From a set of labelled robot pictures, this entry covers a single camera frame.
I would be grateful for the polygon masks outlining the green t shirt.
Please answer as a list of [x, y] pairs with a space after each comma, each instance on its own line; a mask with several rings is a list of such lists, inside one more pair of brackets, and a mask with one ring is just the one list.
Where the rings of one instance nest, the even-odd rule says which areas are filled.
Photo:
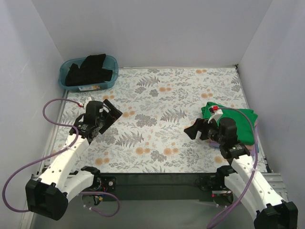
[[221, 118], [231, 118], [235, 121], [237, 126], [238, 140], [245, 145], [252, 146], [254, 144], [254, 135], [251, 130], [250, 124], [247, 119], [241, 114], [241, 112], [247, 116], [252, 126], [255, 127], [258, 115], [251, 109], [238, 109], [238, 111], [230, 109], [222, 109], [223, 115]]

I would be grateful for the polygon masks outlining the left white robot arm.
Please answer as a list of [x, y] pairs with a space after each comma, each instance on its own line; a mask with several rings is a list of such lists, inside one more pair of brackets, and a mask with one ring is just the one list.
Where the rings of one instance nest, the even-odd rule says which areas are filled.
[[115, 178], [104, 177], [95, 167], [84, 166], [72, 178], [69, 177], [74, 164], [89, 148], [98, 135], [103, 134], [122, 115], [109, 101], [87, 99], [85, 112], [79, 115], [60, 153], [48, 168], [25, 186], [30, 212], [59, 220], [67, 210], [68, 203], [77, 195], [92, 196], [97, 204], [104, 196], [113, 196]]

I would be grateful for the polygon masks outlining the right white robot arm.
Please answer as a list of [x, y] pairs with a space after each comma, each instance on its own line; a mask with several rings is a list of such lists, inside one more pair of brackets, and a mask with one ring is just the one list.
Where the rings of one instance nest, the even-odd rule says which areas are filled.
[[197, 119], [184, 132], [194, 140], [211, 139], [220, 145], [221, 155], [232, 171], [224, 176], [224, 185], [230, 189], [248, 210], [256, 229], [295, 229], [298, 209], [293, 202], [285, 201], [254, 168], [249, 150], [238, 140], [237, 126], [231, 118]]

